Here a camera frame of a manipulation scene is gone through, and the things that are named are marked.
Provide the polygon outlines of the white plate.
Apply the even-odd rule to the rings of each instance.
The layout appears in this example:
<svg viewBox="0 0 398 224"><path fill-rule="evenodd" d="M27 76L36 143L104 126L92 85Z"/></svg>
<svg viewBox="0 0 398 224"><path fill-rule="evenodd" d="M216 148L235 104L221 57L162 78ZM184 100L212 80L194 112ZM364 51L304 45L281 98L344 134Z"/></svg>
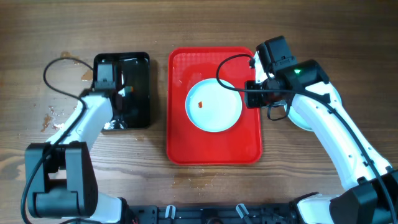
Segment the white plate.
<svg viewBox="0 0 398 224"><path fill-rule="evenodd" d="M195 84L185 99L185 112L197 128L218 133L236 124L243 111L243 103L232 84L215 78Z"/></svg>
<svg viewBox="0 0 398 224"><path fill-rule="evenodd" d="M334 89L333 92L337 97L337 102L343 105L343 100L341 99L338 91ZM290 107L288 118L291 120L291 122L294 123L294 125L298 126L299 128L313 132L313 129L308 125L308 123L292 107Z"/></svg>

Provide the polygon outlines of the white plate top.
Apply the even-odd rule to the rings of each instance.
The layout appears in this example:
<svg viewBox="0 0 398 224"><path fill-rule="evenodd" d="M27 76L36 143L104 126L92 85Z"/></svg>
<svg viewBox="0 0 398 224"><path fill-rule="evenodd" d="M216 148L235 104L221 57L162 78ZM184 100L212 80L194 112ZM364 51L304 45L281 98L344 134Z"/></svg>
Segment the white plate top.
<svg viewBox="0 0 398 224"><path fill-rule="evenodd" d="M218 133L236 124L243 111L243 103L232 84L215 78L195 84L185 99L185 112L197 128Z"/></svg>

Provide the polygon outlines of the green orange sponge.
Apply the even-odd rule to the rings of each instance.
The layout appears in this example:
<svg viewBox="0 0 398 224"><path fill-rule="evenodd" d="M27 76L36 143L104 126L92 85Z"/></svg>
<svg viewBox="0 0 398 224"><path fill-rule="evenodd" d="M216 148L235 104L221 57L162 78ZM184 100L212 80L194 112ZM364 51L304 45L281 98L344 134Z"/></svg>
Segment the green orange sponge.
<svg viewBox="0 0 398 224"><path fill-rule="evenodd" d="M133 86L127 86L124 88L125 94L132 93L134 91Z"/></svg>

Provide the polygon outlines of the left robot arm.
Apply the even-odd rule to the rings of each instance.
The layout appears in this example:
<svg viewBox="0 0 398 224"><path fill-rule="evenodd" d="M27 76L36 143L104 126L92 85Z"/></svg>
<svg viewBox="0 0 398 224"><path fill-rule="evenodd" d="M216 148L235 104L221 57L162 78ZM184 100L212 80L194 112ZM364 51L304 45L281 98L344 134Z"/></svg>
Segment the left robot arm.
<svg viewBox="0 0 398 224"><path fill-rule="evenodd" d="M123 86L112 63L95 64L93 84L77 97L77 109L45 143L25 151L26 184L21 216L58 218L65 223L133 223L125 199L98 191L90 149L113 117L112 101Z"/></svg>

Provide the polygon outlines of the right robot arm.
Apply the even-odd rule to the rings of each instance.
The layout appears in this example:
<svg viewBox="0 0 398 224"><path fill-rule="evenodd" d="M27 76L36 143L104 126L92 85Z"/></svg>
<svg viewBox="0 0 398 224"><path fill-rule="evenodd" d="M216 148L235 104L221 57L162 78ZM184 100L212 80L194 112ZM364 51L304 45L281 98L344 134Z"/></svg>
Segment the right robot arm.
<svg viewBox="0 0 398 224"><path fill-rule="evenodd" d="M302 223L396 223L397 170L363 136L345 111L328 75L314 60L298 62L284 37L257 46L245 84L248 108L284 106L315 133L344 192L312 193L293 207Z"/></svg>

